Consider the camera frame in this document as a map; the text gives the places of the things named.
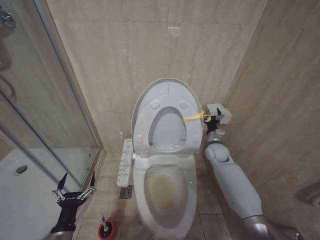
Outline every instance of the shower enclosure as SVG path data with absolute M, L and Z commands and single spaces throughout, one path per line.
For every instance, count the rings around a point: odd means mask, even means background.
M 66 172 L 66 191 L 84 188 L 102 147 L 45 2 L 0 5 L 0 239 L 42 239 L 52 190 Z

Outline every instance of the yellow rope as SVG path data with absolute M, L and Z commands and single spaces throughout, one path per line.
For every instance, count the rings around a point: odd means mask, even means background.
M 194 120 L 198 120 L 198 119 L 202 119 L 204 122 L 210 122 L 211 120 L 211 116 L 205 114 L 205 111 L 201 111 L 200 113 L 198 113 L 197 115 L 193 116 L 193 117 L 186 117 L 183 119 L 183 121 L 185 123 L 190 122 L 190 121 L 194 121 Z

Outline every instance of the metal frame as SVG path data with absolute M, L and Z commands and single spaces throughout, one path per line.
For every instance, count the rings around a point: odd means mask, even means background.
M 93 119 L 91 118 L 89 108 L 86 104 L 86 101 L 82 95 L 80 86 L 78 84 L 77 78 L 75 76 L 75 73 L 73 71 L 73 68 L 70 64 L 69 58 L 67 56 L 67 53 L 65 51 L 65 48 L 62 44 L 62 41 L 60 39 L 59 33 L 56 29 L 56 26 L 54 24 L 54 21 L 52 19 L 51 13 L 49 11 L 48 5 L 45 0 L 33 0 L 34 7 L 37 9 L 40 19 L 43 22 L 43 25 L 45 27 L 45 30 L 48 34 L 48 40 L 51 42 L 53 49 L 56 53 L 57 60 L 60 62 L 62 66 L 62 70 L 65 73 L 65 76 L 67 78 L 67 81 L 73 91 L 73 94 L 76 98 L 76 101 L 79 104 L 79 108 L 81 110 L 81 113 L 83 114 L 85 121 L 90 129 L 90 132 L 96 142 L 97 150 L 95 152 L 95 155 L 92 159 L 90 170 L 88 171 L 86 178 L 83 183 L 81 183 L 75 175 L 69 170 L 69 168 L 65 165 L 65 163 L 59 158 L 59 156 L 51 149 L 50 146 L 47 145 L 46 141 L 43 140 L 41 135 L 37 132 L 37 130 L 32 126 L 32 124 L 24 117 L 24 115 L 21 113 L 19 109 L 17 109 L 14 104 L 3 94 L 0 92 L 0 95 L 3 95 L 5 101 L 18 113 L 18 115 L 24 120 L 24 122 L 27 124 L 27 126 L 30 128 L 30 130 L 38 137 L 38 139 L 41 141 L 41 143 L 44 145 L 44 148 L 52 155 L 54 159 L 56 159 L 60 165 L 69 173 L 69 175 L 73 178 L 73 180 L 76 182 L 76 184 L 81 188 L 85 188 L 88 182 L 88 179 L 90 179 L 95 166 L 97 165 L 99 156 L 103 150 L 103 145 L 101 142 L 101 139 L 99 138 L 98 131 L 94 125 Z M 6 129 L 6 127 L 2 124 L 0 126 L 0 131 L 3 132 L 3 135 L 6 136 L 13 144 L 19 148 L 22 152 L 24 152 L 30 159 L 38 166 L 40 167 L 52 180 L 55 182 L 58 181 L 58 179 L 46 168 L 44 167 L 39 159 L 37 159 L 25 146 L 12 135 L 10 131 Z
M 5 99 L 6 103 L 11 106 L 12 109 L 15 110 L 15 112 L 21 117 L 21 119 L 25 122 L 25 124 L 28 126 L 30 131 L 32 131 L 36 137 L 39 139 L 39 141 L 43 144 L 44 148 L 48 151 L 48 153 L 57 160 L 57 162 L 68 172 L 68 174 L 73 178 L 75 183 L 81 188 L 82 184 L 81 182 L 76 178 L 76 176 L 69 170 L 67 165 L 60 159 L 60 157 L 53 151 L 53 149 L 48 146 L 45 140 L 41 137 L 41 135 L 38 133 L 38 131 L 32 126 L 32 124 L 29 122 L 28 119 L 24 117 L 22 112 L 7 98 L 7 96 L 0 90 L 0 95 L 3 96 L 3 99 Z
M 62 66 L 62 69 L 66 75 L 66 78 L 70 84 L 71 89 L 73 90 L 74 96 L 79 104 L 80 110 L 85 118 L 85 121 L 91 131 L 91 134 L 97 144 L 97 151 L 94 155 L 94 158 L 92 160 L 90 170 L 87 173 L 87 176 L 85 178 L 85 181 L 82 185 L 81 189 L 85 189 L 88 182 L 90 181 L 90 177 L 95 169 L 95 166 L 97 165 L 99 156 L 103 150 L 102 141 L 99 137 L 98 131 L 96 129 L 96 126 L 94 124 L 94 121 L 90 115 L 89 108 L 87 106 L 87 103 L 85 101 L 85 98 L 82 94 L 82 91 L 80 89 L 78 80 L 76 78 L 76 75 L 74 73 L 74 70 L 71 66 L 70 60 L 68 58 L 67 52 L 65 50 L 65 47 L 60 39 L 60 35 L 58 33 L 58 30 L 56 28 L 56 25 L 54 23 L 54 20 L 52 18 L 52 15 L 50 13 L 49 7 L 47 5 L 47 2 L 45 0 L 33 0 L 35 7 L 37 8 L 37 11 L 41 17 L 41 20 L 43 22 L 43 25 L 46 29 L 46 32 L 49 36 L 49 39 L 52 43 L 52 46 L 54 48 L 54 51 L 56 52 L 56 55 L 58 57 L 58 60 L 60 61 L 60 64 Z
M 44 166 L 41 161 L 33 155 L 27 147 L 25 147 L 21 141 L 19 141 L 16 137 L 13 137 L 13 134 L 0 122 L 0 134 L 3 135 L 12 145 L 14 145 L 17 149 L 23 152 L 38 168 L 40 168 L 52 181 L 56 184 L 59 183 L 59 179 L 55 177 L 55 175 Z M 69 189 L 64 186 L 65 191 L 69 192 Z

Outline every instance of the bidet control panel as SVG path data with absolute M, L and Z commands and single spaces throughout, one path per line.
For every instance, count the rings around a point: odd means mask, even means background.
M 126 138 L 123 143 L 122 155 L 119 165 L 118 179 L 116 184 L 120 188 L 125 188 L 129 185 L 133 155 L 132 139 Z

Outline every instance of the toilet lid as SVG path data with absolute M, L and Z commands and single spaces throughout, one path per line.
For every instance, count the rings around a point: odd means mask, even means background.
M 198 151 L 203 132 L 201 119 L 184 122 L 201 111 L 192 89 L 175 78 L 150 84 L 133 111 L 131 132 L 136 154 L 178 154 Z

